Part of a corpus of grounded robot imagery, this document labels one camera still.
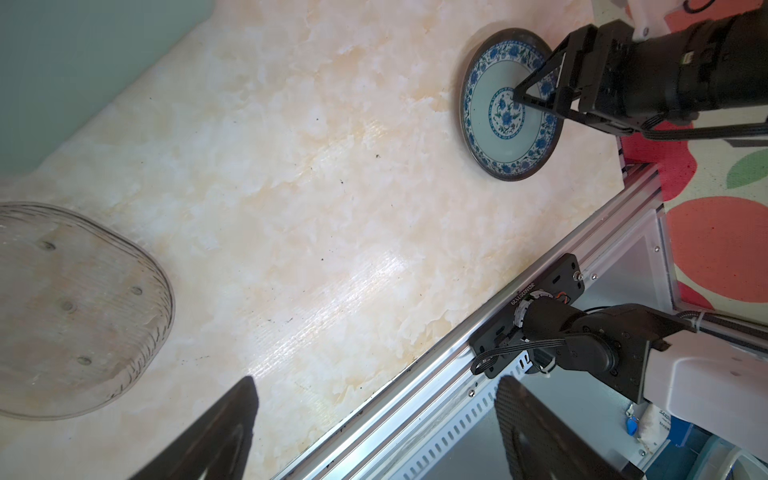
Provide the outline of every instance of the marble countertop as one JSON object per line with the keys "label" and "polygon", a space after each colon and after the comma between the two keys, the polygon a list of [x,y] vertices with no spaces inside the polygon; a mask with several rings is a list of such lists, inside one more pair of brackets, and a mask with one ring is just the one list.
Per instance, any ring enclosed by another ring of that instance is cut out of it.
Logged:
{"label": "marble countertop", "polygon": [[117,401],[0,418],[3,478],[127,478],[243,375],[247,478],[271,478],[622,188],[616,142],[564,126],[495,180],[458,130],[469,55],[550,45],[588,0],[222,0],[0,200],[71,208],[163,266],[177,312]]}

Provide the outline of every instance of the black cable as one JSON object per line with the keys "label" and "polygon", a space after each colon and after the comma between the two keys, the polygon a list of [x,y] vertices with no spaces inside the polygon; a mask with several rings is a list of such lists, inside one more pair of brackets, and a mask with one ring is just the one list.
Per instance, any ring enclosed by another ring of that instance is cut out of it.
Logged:
{"label": "black cable", "polygon": [[610,308],[610,306],[609,305],[593,306],[593,307],[588,308],[586,310],[582,310],[582,312],[584,312],[584,313],[594,312],[595,310],[602,310],[603,308]]}
{"label": "black cable", "polygon": [[768,124],[720,125],[683,130],[643,130],[643,136],[655,141],[712,140],[725,137],[768,135]]}
{"label": "black cable", "polygon": [[689,13],[691,15],[694,13],[701,13],[704,10],[707,10],[709,7],[711,7],[714,2],[715,0],[709,0],[703,7],[691,8],[690,5],[688,4],[688,0],[685,0],[685,2],[683,2],[683,10],[685,10],[686,13]]}
{"label": "black cable", "polygon": [[496,363],[496,357],[500,355],[520,353],[523,350],[548,349],[561,345],[565,345],[564,339],[538,340],[536,342],[519,343],[514,346],[500,346],[476,356],[469,370],[472,372],[472,375],[480,375],[485,370],[491,368]]}
{"label": "black cable", "polygon": [[727,314],[725,314],[725,313],[719,313],[719,312],[704,312],[704,315],[711,315],[711,316],[722,316],[724,319],[729,319],[729,320],[736,320],[736,321],[738,321],[738,322],[752,323],[752,322],[750,322],[750,321],[749,321],[749,320],[747,320],[747,319],[743,319],[743,318],[741,318],[741,317],[738,317],[738,316],[727,315]]}
{"label": "black cable", "polygon": [[696,310],[684,310],[683,312],[679,312],[676,317],[689,319],[689,317],[696,318],[701,314],[701,312]]}

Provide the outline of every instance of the clear glass plate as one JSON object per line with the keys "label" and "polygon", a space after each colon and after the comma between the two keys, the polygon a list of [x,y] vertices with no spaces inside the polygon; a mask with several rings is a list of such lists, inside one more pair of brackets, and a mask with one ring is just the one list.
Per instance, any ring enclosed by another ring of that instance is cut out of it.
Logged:
{"label": "clear glass plate", "polygon": [[126,392],[174,296],[141,248],[52,205],[0,204],[0,413],[65,419]]}

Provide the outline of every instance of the blue and white plate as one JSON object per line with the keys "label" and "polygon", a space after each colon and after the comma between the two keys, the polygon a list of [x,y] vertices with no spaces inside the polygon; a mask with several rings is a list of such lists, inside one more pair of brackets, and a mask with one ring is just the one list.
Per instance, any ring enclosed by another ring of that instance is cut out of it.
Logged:
{"label": "blue and white plate", "polygon": [[[561,119],[512,101],[514,88],[550,54],[535,34],[510,28],[486,40],[469,64],[462,87],[462,130],[472,155],[496,178],[530,177],[558,142]],[[553,71],[528,93],[547,98],[557,74]]]}

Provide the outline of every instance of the black mounting plate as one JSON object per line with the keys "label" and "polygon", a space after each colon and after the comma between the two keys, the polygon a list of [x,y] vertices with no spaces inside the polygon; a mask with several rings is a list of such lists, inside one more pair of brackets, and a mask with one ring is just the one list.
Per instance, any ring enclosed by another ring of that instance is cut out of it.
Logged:
{"label": "black mounting plate", "polygon": [[645,369],[651,349],[664,350],[664,337],[680,332],[685,325],[672,315],[625,303],[610,306],[577,319],[571,333],[597,333],[612,343],[619,363],[610,372],[592,376],[635,403],[643,401]]}
{"label": "black mounting plate", "polygon": [[[472,348],[472,352],[477,356],[498,346],[520,343],[523,338],[522,330],[515,326],[515,310],[518,308],[520,300],[523,300],[530,292],[544,290],[555,298],[563,299],[564,303],[570,305],[584,292],[584,283],[578,276],[580,272],[581,268],[576,256],[573,253],[564,253],[536,280],[522,290],[518,290],[517,295],[512,300],[469,337],[469,346]],[[486,376],[490,379],[496,377],[515,357],[516,355],[499,356],[493,366],[485,370]]]}

